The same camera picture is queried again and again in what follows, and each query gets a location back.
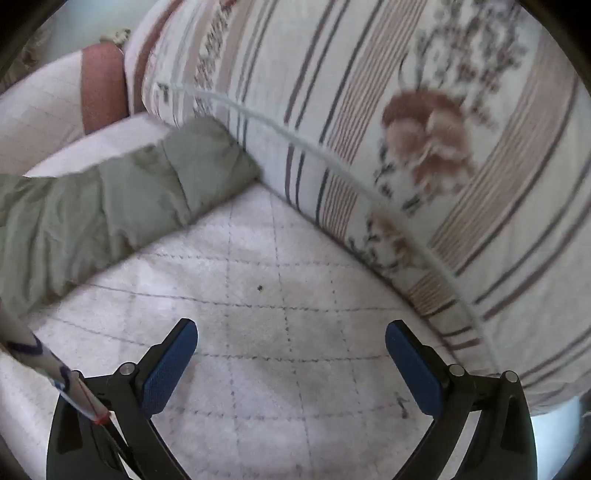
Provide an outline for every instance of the brown flower print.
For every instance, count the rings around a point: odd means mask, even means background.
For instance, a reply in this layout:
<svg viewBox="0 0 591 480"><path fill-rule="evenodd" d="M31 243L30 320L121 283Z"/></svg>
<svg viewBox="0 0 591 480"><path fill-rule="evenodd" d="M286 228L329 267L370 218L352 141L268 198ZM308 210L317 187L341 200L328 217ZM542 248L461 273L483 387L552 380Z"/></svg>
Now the brown flower print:
<svg viewBox="0 0 591 480"><path fill-rule="evenodd" d="M440 90L394 96L382 116L386 155L429 198L457 194L475 174L465 116Z"/></svg>
<svg viewBox="0 0 591 480"><path fill-rule="evenodd" d="M238 0L220 0L222 8L232 8L236 3L238 3Z"/></svg>
<svg viewBox="0 0 591 480"><path fill-rule="evenodd" d="M400 268L424 268L419 257L390 218L381 213L372 212L369 220L373 232L392 249Z"/></svg>

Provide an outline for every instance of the white bedsheet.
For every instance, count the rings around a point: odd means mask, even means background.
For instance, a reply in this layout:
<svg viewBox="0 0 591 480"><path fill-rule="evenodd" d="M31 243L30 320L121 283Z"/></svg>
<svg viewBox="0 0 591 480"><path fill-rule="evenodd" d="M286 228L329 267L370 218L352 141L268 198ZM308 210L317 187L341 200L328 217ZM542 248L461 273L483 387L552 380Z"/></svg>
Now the white bedsheet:
<svg viewBox="0 0 591 480"><path fill-rule="evenodd" d="M421 341L435 337L260 185L27 321L90 377L139 360L182 317L197 322L197 353L154 423L194 480L392 478L430 423L384 332L403 318ZM0 356L0 433L33 480L56 400Z"/></svg>

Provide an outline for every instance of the white fabric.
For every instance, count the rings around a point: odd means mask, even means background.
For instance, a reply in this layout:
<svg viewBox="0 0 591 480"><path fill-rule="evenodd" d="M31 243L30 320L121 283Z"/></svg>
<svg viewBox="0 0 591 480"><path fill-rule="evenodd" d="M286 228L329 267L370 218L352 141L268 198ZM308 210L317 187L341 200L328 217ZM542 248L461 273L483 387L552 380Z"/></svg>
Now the white fabric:
<svg viewBox="0 0 591 480"><path fill-rule="evenodd" d="M109 157L156 142L168 132L170 127L147 113L134 115L64 148L29 170L26 175L53 177L84 170Z"/></svg>
<svg viewBox="0 0 591 480"><path fill-rule="evenodd" d="M162 128L145 116L128 119L30 175L78 170L100 153L129 150L140 125L151 131L142 132L145 142ZM83 147L81 165L74 162L81 150L72 152ZM388 357L384 332L403 318L423 342L437 346L434 336L262 186L28 323L90 377L139 360L182 317L198 324L197 354L154 421L194 480L391 478L430 423ZM0 434L32 479L43 479L56 393L5 356L0 385Z"/></svg>
<svg viewBox="0 0 591 480"><path fill-rule="evenodd" d="M22 175L84 136L81 65L74 52L0 96L0 173Z"/></svg>
<svg viewBox="0 0 591 480"><path fill-rule="evenodd" d="M125 78L127 80L127 98L130 113L135 112L135 71L138 66L139 56L144 44L163 13L168 10L173 0L157 0L150 10L145 14L139 25L133 29L129 40L125 43Z"/></svg>

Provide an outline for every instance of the brown stripe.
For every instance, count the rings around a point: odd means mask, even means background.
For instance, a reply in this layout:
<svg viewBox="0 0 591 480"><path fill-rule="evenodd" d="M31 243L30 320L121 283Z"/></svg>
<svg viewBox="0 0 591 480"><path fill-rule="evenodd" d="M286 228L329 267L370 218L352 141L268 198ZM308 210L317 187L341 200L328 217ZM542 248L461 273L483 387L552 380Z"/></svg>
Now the brown stripe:
<svg viewBox="0 0 591 480"><path fill-rule="evenodd" d="M411 12L407 11L406 9L403 12L396 12L396 20L400 20L403 18L405 20L405 26L407 27L405 30L401 30L399 24L393 25L389 30L399 31L399 35L394 38L394 41L389 46L389 51L391 51L391 55L384 59L383 63L386 63L386 67L381 66L379 71L380 77L378 77L378 81L374 83L374 88L369 93L369 98L372 99L369 102L366 102L365 108L362 108L360 112L356 114L357 117L361 117L361 121L357 121L356 125L351 126L351 131L348 132L347 139L345 140L345 144L342 146L342 156L343 158L347 158L350 163L353 162L357 152L359 151L359 146L363 140L363 136L367 130L369 125L369 121L372 115L375 113L375 109L378 105L379 99L383 95L383 92L388 84L389 79L391 78L396 65L398 65L404 55L404 50L399 50L396 48L397 45L400 44L401 38L407 38L411 32L414 32L415 25L420 19L420 15L424 9L424 2L412 2L410 3L414 7L414 10ZM341 197L337 197L335 201L342 202L348 199L347 201L347 208L343 212L343 214L338 219L339 227L337 231L341 232L343 236L339 237L342 241L347 230L347 226L349 224L349 220L353 211L353 207L357 200L357 192L351 188L350 186L346 186L346 190Z"/></svg>
<svg viewBox="0 0 591 480"><path fill-rule="evenodd" d="M525 383L523 384L523 388L530 388L530 387L535 387L536 385L542 383L544 380L546 380L547 378L552 377L552 375L556 375L558 372L564 370L565 368L571 366L573 363L575 363L579 358L581 358L584 354L589 353L589 346L583 348L580 352L576 353L575 355L573 355L571 358L569 358L566 363L564 363L563 365L559 365L555 368L553 368L552 370L546 372L544 375L536 378L535 380L532 380L529 383Z"/></svg>
<svg viewBox="0 0 591 480"><path fill-rule="evenodd" d="M184 62L180 61L178 58L175 60L175 63L173 64L173 78L181 78L182 82L192 80L197 86L210 88L210 72L208 69L204 69L201 72L198 70L200 62L203 61L203 55L200 53L200 49L202 43L207 44L207 40L214 35L219 35L219 40L222 42L220 48L222 48L223 29L219 32L216 32L216 26L214 22L216 21L217 15L220 17L229 15L232 12L232 9L221 8L219 5L219 0L201 0L201 5L195 9L195 12L199 13L197 22L195 22L194 27L191 27L193 25L193 20L191 20L191 23L188 24L189 28L184 33L183 37L183 44L189 44L189 49L187 50L186 54L187 60ZM180 56L181 52L182 50L179 49L177 55ZM216 60L217 58L212 56L211 61L215 62ZM184 92L177 92L176 95L173 95L173 105L175 106L173 112L193 113L194 101L195 97L193 95L186 95ZM183 116L181 116L181 118L174 119L174 123L177 127L180 127L183 124Z"/></svg>
<svg viewBox="0 0 591 480"><path fill-rule="evenodd" d="M427 275L423 278L428 280L425 289L409 290L407 297L421 315L427 315L428 312L437 310L441 305L448 303L453 299L453 296L447 286L435 275Z"/></svg>
<svg viewBox="0 0 591 480"><path fill-rule="evenodd" d="M591 370L587 370L586 372L584 372L583 374L581 374L581 376L579 377L578 380L575 381L575 383L572 382L566 382L562 387L560 387L558 390L554 390L553 392L547 393L544 396L542 396L541 398L537 398L535 400L533 400L531 402L531 406L535 407L537 405L540 405L544 402L547 402L548 400L558 397L561 393L563 393L565 390L567 390L567 388L573 388L573 386L576 386L576 383L582 381L582 380L586 380L586 378L591 375ZM585 391L588 390L588 386L585 385L584 388L579 387L579 388L575 388L575 390L580 390L580 391Z"/></svg>
<svg viewBox="0 0 591 480"><path fill-rule="evenodd" d="M571 94L571 97L569 100L569 105L566 110L566 113L564 114L560 128L558 129L558 134L556 135L554 141L551 143L550 148L547 150L543 161L541 162L538 170L533 175L531 181L528 183L525 190L519 195L519 197L517 198L515 203L511 206L511 209L509 210L507 215L505 215L505 217L501 220L499 225L497 225L495 227L494 231L490 235L488 235L488 237L485 239L485 241L482 242L478 246L478 248L476 250L474 250L466 260L464 260L462 265L456 271L456 275L461 275L467 269L467 267L469 267L470 264L472 262L474 262L474 260L477 259L478 256L480 256L480 254L486 249L486 247L488 247L493 242L493 240L501 233L503 228L509 224L509 222L511 221L513 216L517 213L517 211L519 210L521 205L523 205L523 203L525 202L525 199L527 198L527 196L531 193L531 191L534 189L535 185L538 183L543 172L545 171L545 168L550 163L550 159L552 159L552 157L554 156L554 153L556 152L556 148L560 144L560 142L564 136L564 132L566 130L566 127L569 124L569 120L570 120L571 115L573 113L573 107L574 107L575 99L577 96L576 93L577 93L577 85L578 84L579 84L579 78L576 77L574 80L574 85L573 85L572 94Z"/></svg>
<svg viewBox="0 0 591 480"><path fill-rule="evenodd" d="M308 67L310 66L310 62L312 60L312 55L316 50L316 45L318 44L318 40L322 31L324 30L324 26L326 25L327 20L329 19L330 14L335 7L336 0L330 0L324 12L322 12L322 16L316 25L316 30L314 30L314 35L312 35L312 40L310 41L310 45L308 46L308 50L306 51L306 55L304 56L304 63L300 68L300 73L298 74L295 85L293 90L291 91L290 99L287 103L287 110L285 111L285 115L283 117L283 123L288 124L291 119L291 114L293 112L293 107L296 104L297 96L300 94L301 87L304 83L304 78L306 76L306 72L308 71Z"/></svg>
<svg viewBox="0 0 591 480"><path fill-rule="evenodd" d="M442 284L438 276L433 273L428 273L421 280L419 280L414 286L412 286L407 296L409 298L424 299L424 301L432 300L437 296L441 295L440 290L445 289L446 285ZM448 293L446 302L453 298L451 293Z"/></svg>
<svg viewBox="0 0 591 480"><path fill-rule="evenodd" d="M576 74L555 42L547 40L543 44L548 47L541 48L537 65L549 64L551 72L544 71L544 75L540 76L534 72L538 69L530 71L529 78L536 74L535 89L528 92L532 96L529 108L519 115L525 121L523 126L516 128L511 125L512 121L509 122L508 128L513 135L501 138L498 143L500 148L495 148L494 155L488 160L494 168L489 174L481 176L484 183L477 190L470 189L472 194L459 202L461 215L449 233L431 242L441 258L454 268L465 252L472 250L491 223L507 209L515 192L534 167L539 166L543 153L548 151L560 132L563 115L569 107L571 89L559 90L557 94L556 83L568 82L571 85ZM547 115L548 110L555 115Z"/></svg>
<svg viewBox="0 0 591 480"><path fill-rule="evenodd" d="M359 56L359 52L361 51L361 48L363 47L363 45L365 43L365 40L366 40L367 35L369 33L369 30L371 29L372 25L374 24L375 18L377 17L378 12L382 8L383 4L384 4L384 0L377 0L376 1L373 10L369 14L369 17L366 20L365 25L363 26L363 30L361 31L361 34L360 34L359 38L357 39L357 43L355 44L355 47L353 48L353 51L351 52L351 55L349 56L349 61L347 62L347 66L346 66L345 71L343 72L343 76L341 77L341 80L339 82L339 87L337 88L336 94L333 98L333 102L330 106L329 114L326 118L326 121L324 122L324 127L322 128L322 132L320 133L319 143L321 143L321 144L324 144L324 141L326 139L326 135L328 134L329 128L333 124L336 108L341 100L341 97L343 95L343 91L344 91L345 86L347 85L347 82L348 82L349 77L351 75L351 71L353 70L353 65L357 61L357 58ZM296 190L295 190L295 199L296 199L296 205L298 207L298 210L300 209L300 205L298 202L298 195L300 192L299 185L300 185L301 172L303 170L305 159L306 159L306 156L305 156L305 154L302 153L302 155L300 157L300 165L298 167L298 179L297 179ZM315 219L317 225L320 224L320 209L322 207L322 200L324 198L324 191L326 189L326 181L328 179L328 176L329 176L329 170L327 168L324 171L324 174L322 175L322 181L320 182L320 189L318 192L318 196L316 198L316 212L315 212L314 219Z"/></svg>
<svg viewBox="0 0 591 480"><path fill-rule="evenodd" d="M174 40L175 40L174 46L175 47L185 45L185 43L187 42L187 36L192 29L195 18L202 18L201 5L197 8L193 8L191 10L190 20L188 22L185 22L183 35L182 35L182 38L180 41L178 41L176 39L176 35L175 35L175 37L174 37ZM168 22L166 22L160 31L159 38L166 38L169 29L170 29L170 24ZM174 51L168 51L167 47L168 47L168 44L165 42L162 42L162 44L159 45L158 54L155 56L155 58L152 58L152 53L154 51L155 46L151 49L151 53L148 56L148 63L147 63L147 66L146 66L145 72L144 72L144 80L143 80L143 83L141 86L142 100L144 101L144 109L149 110L151 113L155 113L155 115L157 117L162 117L162 114L160 113L160 108L162 107L162 104L159 101L160 92L157 89L150 90L150 87L155 83L156 75L159 74L159 69L158 69L159 61L162 59L170 60L172 58L173 61L171 63L172 64L171 77L173 79L177 79L178 78L177 74L178 74L178 70L180 68L180 63L181 63L180 57L183 52L183 48L175 48ZM169 107L173 113L173 121L178 126L178 119L176 118L175 113L178 112L178 110L179 110L178 99L179 99L179 97L184 96L184 92L172 92L170 96L171 96L171 100L169 102L170 103Z"/></svg>
<svg viewBox="0 0 591 480"><path fill-rule="evenodd" d="M217 77L216 91L228 94L230 88L230 79L234 71L234 65L238 58L238 50L240 49L240 43L244 37L244 29L246 28L246 21L250 17L252 11L252 5L254 0L242 0L238 4L234 18L230 25L228 32L228 38L226 39L226 49L222 56L220 64L219 74ZM227 117L226 127L230 125L230 110L227 106L218 105L216 110L216 116L218 119Z"/></svg>
<svg viewBox="0 0 591 480"><path fill-rule="evenodd" d="M452 301L446 303L445 305L442 305L441 308L439 308L439 312L438 313L445 312L447 309L453 307L456 303L457 302L455 300L452 300ZM442 337L449 338L449 337L455 337L457 335L461 335L462 333L469 332L470 330L472 330L472 327L471 326L467 326L467 327L464 327L464 328L460 328L458 330L454 330L453 332L440 333L440 335Z"/></svg>
<svg viewBox="0 0 591 480"><path fill-rule="evenodd" d="M396 4L396 7L400 8L393 8L391 4L390 7L387 13L382 14L382 19L368 41L366 51L369 50L370 54L364 57L364 61L360 62L356 70L328 142L329 147L349 164L355 159L369 120L375 113L395 66L404 54L404 49L397 47L401 43L406 47L406 42L401 42L401 39L406 39L408 34L414 31L424 2ZM392 31L398 34L387 34ZM327 199L332 200L327 200L324 204L324 223L334 225L333 230L340 241L344 239L351 211L356 203L356 195L355 190L344 182L338 185L336 194L329 190L327 195Z"/></svg>
<svg viewBox="0 0 591 480"><path fill-rule="evenodd" d="M550 111L556 112L561 110L562 105L547 104L546 107ZM541 106L536 114L544 115ZM449 238L446 244L438 249L438 253L447 264L454 266L460 264L466 252L472 250L479 238L491 227L491 223L496 221L498 216L509 206L509 201L514 199L528 176L532 174L533 170L535 171L535 167L543 161L543 152L549 147L546 140L552 139L550 142L553 142L557 135L556 127L560 127L560 120L563 118L560 114L545 115L545 117L552 118L552 120L542 122L546 123L545 125L534 126L531 135L521 132L522 135L528 137L528 141L524 142L519 150L516 149L514 155L505 154L505 158L510 158L511 162L506 162L506 168L499 169L496 180L490 179L488 185L483 187L486 190L486 196L483 195L482 200L478 200L480 205L474 205L472 211L466 212L466 217L468 215L469 217L465 218L463 224L457 226L458 231L454 233L455 238ZM560 120L553 125L554 119ZM454 240L460 238L462 244L454 244Z"/></svg>
<svg viewBox="0 0 591 480"><path fill-rule="evenodd" d="M538 237L538 239L531 245L528 251L522 255L522 257L509 269L501 274L501 276L493 282L493 284L481 295L479 295L475 303L480 304L484 300L486 300L497 288L499 288L504 282L506 282L519 268L521 268L525 262L539 249L540 246L546 241L546 239L552 234L558 224L563 220L566 213L569 211L571 205L573 204L580 188L582 187L589 171L591 170L591 153L587 157L587 161L583 167L583 170L579 174L579 178L575 182L569 197L567 198L564 205L558 210L558 212L554 215L548 226L544 229L542 234Z"/></svg>
<svg viewBox="0 0 591 480"><path fill-rule="evenodd" d="M331 205L331 213L332 213L332 209L334 209L335 205L337 205L336 202L332 202L333 196L335 195L335 192L339 191L342 188L342 183L343 183L343 181L340 177L336 177L334 175L331 176L328 194L326 196L326 203L328 205ZM322 226L323 228L326 228L330 232L331 235L334 235L335 238L337 238L336 233L334 231L334 225L331 222L327 222L326 215L322 216L322 222L321 222L320 226Z"/></svg>
<svg viewBox="0 0 591 480"><path fill-rule="evenodd" d="M285 115L283 117L283 123L288 124L291 119L291 114L293 112L294 105L296 104L297 96L300 94L300 90L302 85L304 84L304 78L306 77L306 73L308 72L308 67L310 66L310 62L312 60L312 55L316 50L316 45L318 44L318 40L320 39L320 35L324 30L324 26L328 21L330 14L335 7L336 0L330 0L329 4L324 9L318 24L316 25L316 30L314 31L314 35L312 36L312 40L310 45L308 46L308 50L306 51L306 55L304 56L304 63L301 66L300 73L297 76L295 81L295 85L293 90L291 91L289 102L287 103L287 110L285 111ZM291 184L291 163L293 162L294 156L294 147L292 144L289 145L287 151L287 161L285 165L285 198L287 202L291 203L290 199L290 184Z"/></svg>
<svg viewBox="0 0 591 480"><path fill-rule="evenodd" d="M547 366L553 364L554 362L556 362L556 360L560 360L562 357L564 357L565 355L567 355L567 353L571 352L574 348L576 348L579 345L581 345L581 343L583 343L585 340L588 340L589 337L591 337L591 327L588 328L587 330L585 330L581 334L581 336L579 336L578 338L576 338L575 340L573 340L572 342L570 342L560 352L558 352L557 354L551 356L550 358L547 358L546 360L544 360L539 365L537 365L534 368L531 368L527 372L523 373L521 375L521 379L524 380L524 379L526 379L526 378L528 378L528 377L536 374L540 370L546 368Z"/></svg>
<svg viewBox="0 0 591 480"><path fill-rule="evenodd" d="M342 143L342 135L344 134L343 131L345 130L343 123L347 124L350 121L351 115L353 115L352 110L355 107L355 95L357 93L361 95L361 93L367 88L367 85L371 85L369 82L371 82L372 79L369 77L369 72L372 70L369 68L369 66L379 63L378 59L384 55L384 52L389 44L388 42L391 41L391 37L389 38L382 34L384 32L385 26L387 24L389 25L389 21L394 14L393 3L388 3L385 7L385 10L385 12L382 12L380 19L368 40L368 46L365 48L366 55L362 56L362 59L353 73L351 82L349 83L349 86L343 97L343 102L340 106L340 112L336 118L329 139L327 140L327 145L331 149L337 148L337 145Z"/></svg>
<svg viewBox="0 0 591 480"><path fill-rule="evenodd" d="M160 38L160 33L166 25L170 16L183 3L183 0L172 0L168 8L164 11L158 21L154 24L152 31L146 37L146 41L139 52L138 60L135 63L134 71L134 111L132 113L140 113L145 111L145 106L142 101L142 83L144 82L144 73L148 59L156 42Z"/></svg>
<svg viewBox="0 0 591 480"><path fill-rule="evenodd" d="M123 53L114 43L82 50L80 96L86 135L129 116Z"/></svg>
<svg viewBox="0 0 591 480"><path fill-rule="evenodd" d="M530 104L530 100L535 98L535 90L534 87L537 86L539 82L539 75L538 71L542 64L544 63L547 47L550 45L551 41L548 39L547 35L542 38L540 42L534 62L530 68L528 73L528 77L525 81L525 85L519 96L519 100L515 105L513 113L509 118L509 121L505 125L505 129L501 135L501 138L495 145L494 149L490 153L489 157L487 158L486 162L478 172L477 178L475 178L466 191L462 194L460 200L456 203L450 214L447 216L446 220L439 226L435 234L431 239L432 245L438 245L442 243L445 237L449 234L449 230L455 228L458 223L458 217L461 216L463 211L470 206L472 197L477 194L478 192L482 192L482 184L483 182L490 176L491 170L496 167L496 162L491 161L493 158L499 158L502 156L499 155L498 151L501 147L507 144L513 144L513 140L519 131L519 127L523 123L524 118L527 114L527 108Z"/></svg>
<svg viewBox="0 0 591 480"><path fill-rule="evenodd" d="M513 292L507 295L493 308L488 310L483 315L483 318L485 320L493 318L499 312L506 309L508 306L512 305L515 301L519 299L519 297L521 297L526 291L528 291L533 285L536 284L536 282L554 265L554 263L562 256L565 250L569 247L570 243L577 235L581 227L585 225L585 223L587 222L589 212L591 212L591 197L587 201L585 208L580 213L575 223L571 226L569 231L563 237L557 249L552 253L552 255L550 255L541 264L541 266L539 266L532 274L530 274Z"/></svg>
<svg viewBox="0 0 591 480"><path fill-rule="evenodd" d="M248 90L250 90L250 87L251 87L252 74L255 70L256 62L257 62L258 56L259 56L259 52L261 51L261 45L262 45L262 42L265 38L265 35L267 34L267 28L269 28L269 23L271 23L271 18L273 17L273 14L275 13L275 9L277 8L278 3L279 3L279 0L272 0L271 8L269 9L269 14L267 15L267 18L265 19L265 22L263 23L261 35L259 36L259 39L256 42L256 47L255 47L252 63L251 63L250 69L248 70L248 75L246 77L246 83L244 86L244 93L242 94L242 103L246 102L246 97L248 96ZM245 117L244 118L244 126L242 127L242 146L244 148L246 148L246 132L247 132L247 130L248 130L248 117Z"/></svg>
<svg viewBox="0 0 591 480"><path fill-rule="evenodd" d="M339 226L339 238L345 238L345 235L347 233L347 227L349 226L349 219L351 217L351 214L353 212L353 208L355 207L355 204L357 203L357 199L359 198L359 195L357 193L357 191L353 190L353 189L349 189L350 193L349 193L349 197L347 199L345 199L345 213L343 215L341 215L341 222L340 222L340 226Z"/></svg>
<svg viewBox="0 0 591 480"><path fill-rule="evenodd" d="M560 58L564 60L564 68L556 65L556 54L561 55ZM538 71L549 61L553 61L552 65L555 66L552 70L553 75L545 75L543 80L540 80ZM549 109L554 112L568 112L571 90L567 90L568 96L564 100L561 95L551 95L551 92L555 89L558 77L561 83L564 82L565 71L572 73L574 80L575 73L569 67L570 64L567 64L556 44L550 38L544 37L518 105L505 127L504 136L491 152L479 173L479 178L470 185L430 242L442 260L452 268L460 265L462 256L472 250L478 241L478 235L490 228L492 219L506 211L508 203L513 198L511 191L527 178L529 170L536 164L539 167L543 163L542 148L545 149L544 153L551 150L554 140L560 134L564 115L549 116L545 113ZM525 125L531 125L530 129L536 130L535 138L545 139L547 143L538 141L533 148L528 148L532 138L525 135ZM528 161L515 162L514 158ZM507 181L497 180L493 187L488 187L487 184L492 182L492 178L503 178Z"/></svg>
<svg viewBox="0 0 591 480"><path fill-rule="evenodd" d="M329 33L329 37L328 40L326 41L326 44L324 45L324 48L322 49L322 53L320 54L320 58L318 59L318 62L316 64L316 68L314 69L314 73L312 74L312 78L310 80L310 83L308 85L308 89L306 92L306 96L304 97L304 102L302 103L301 109L300 109L300 114L298 115L297 120L295 121L295 129L299 129L300 124L302 122L302 120L304 119L304 114L306 113L306 109L308 108L308 104L310 102L310 97L312 95L312 90L314 89L315 85L316 85L316 79L318 78L318 75L320 74L320 70L322 69L322 66L324 65L324 60L326 58L326 55L329 51L330 46L332 45L332 41L335 37L336 32L339 29L340 26L340 22L343 19L343 17L345 16L345 12L347 11L347 9L349 8L349 5L351 3L351 0L345 0L344 2L341 2L341 9L339 11L339 15L336 18L335 23L333 24L332 28L330 29L330 33ZM300 156L300 164L298 166L298 171L297 171L297 178L295 181L295 204L297 206L297 209L300 210L300 180L301 180L301 173L302 173L302 169L304 167L304 159L305 159L305 154L302 153ZM286 173L285 173L285 177L291 177L291 162L293 160L293 151L289 151L288 152L288 158L287 161L285 163L286 165Z"/></svg>
<svg viewBox="0 0 591 480"><path fill-rule="evenodd" d="M431 318L434 317L436 315L439 315L440 313L445 312L446 310L452 308L455 304L457 303L456 300L450 300L446 303L444 303L443 305L441 305L440 307L438 307L436 310L433 310L432 312L428 312L425 314L425 317L427 318ZM450 336L449 333L441 333L442 336Z"/></svg>
<svg viewBox="0 0 591 480"><path fill-rule="evenodd" d="M466 348L471 348L477 345L480 345L480 339L474 338L472 340L468 340L467 342L458 343L457 345L450 344L449 348L452 351L457 352L458 350L465 350Z"/></svg>
<svg viewBox="0 0 591 480"><path fill-rule="evenodd" d="M244 82L244 77L246 75L246 69L248 67L248 62L251 59L252 48L255 44L256 37L258 35L259 27L261 26L262 19L265 17L265 13L267 11L267 6L269 5L270 0L264 0L265 4L259 10L258 17L256 18L255 26L252 30L252 34L248 39L248 45L246 46L246 52L244 54L244 58L242 59L242 68L240 71L240 76L238 77L238 84L236 85L236 95L237 99L240 98L240 92L242 91L242 84ZM238 119L236 121L236 140L240 141L240 125L241 125L242 116L238 114Z"/></svg>

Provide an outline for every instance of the striped pillow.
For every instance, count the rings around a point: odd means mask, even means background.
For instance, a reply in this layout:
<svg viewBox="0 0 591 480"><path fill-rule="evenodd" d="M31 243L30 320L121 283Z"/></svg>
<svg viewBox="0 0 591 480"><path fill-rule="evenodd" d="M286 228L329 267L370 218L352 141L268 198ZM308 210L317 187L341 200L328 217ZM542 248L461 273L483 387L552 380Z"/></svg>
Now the striped pillow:
<svg viewBox="0 0 591 480"><path fill-rule="evenodd" d="M141 98L141 86L150 52L156 45L166 21L183 3L183 0L158 0L126 42L125 77L129 111L133 115L145 111Z"/></svg>
<svg viewBox="0 0 591 480"><path fill-rule="evenodd" d="M396 288L457 361L515 370L534 411L589 389L591 99L517 4L185 0L148 65L149 112L216 115L264 182ZM256 122L158 82L226 93L338 154L457 279L498 368L449 284L364 195Z"/></svg>
<svg viewBox="0 0 591 480"><path fill-rule="evenodd" d="M101 43L69 54L0 96L0 173L24 174L127 116L121 51Z"/></svg>

